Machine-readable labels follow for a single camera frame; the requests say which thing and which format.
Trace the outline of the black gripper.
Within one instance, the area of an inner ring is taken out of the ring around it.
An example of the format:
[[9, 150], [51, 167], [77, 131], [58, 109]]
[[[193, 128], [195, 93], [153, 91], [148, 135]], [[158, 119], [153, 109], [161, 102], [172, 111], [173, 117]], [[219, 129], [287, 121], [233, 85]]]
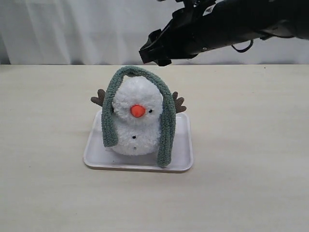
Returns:
[[194, 31], [204, 12], [205, 6], [185, 6], [176, 10], [168, 24], [151, 32], [139, 50], [143, 64], [155, 62], [158, 66], [168, 66], [172, 59], [194, 58], [205, 52], [202, 39]]

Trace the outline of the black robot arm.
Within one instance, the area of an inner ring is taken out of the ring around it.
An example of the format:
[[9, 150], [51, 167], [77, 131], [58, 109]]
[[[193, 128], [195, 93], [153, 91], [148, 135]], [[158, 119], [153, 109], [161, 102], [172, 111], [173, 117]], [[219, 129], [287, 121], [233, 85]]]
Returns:
[[272, 37], [309, 38], [306, 0], [186, 0], [140, 48], [143, 63], [167, 66], [211, 50]]

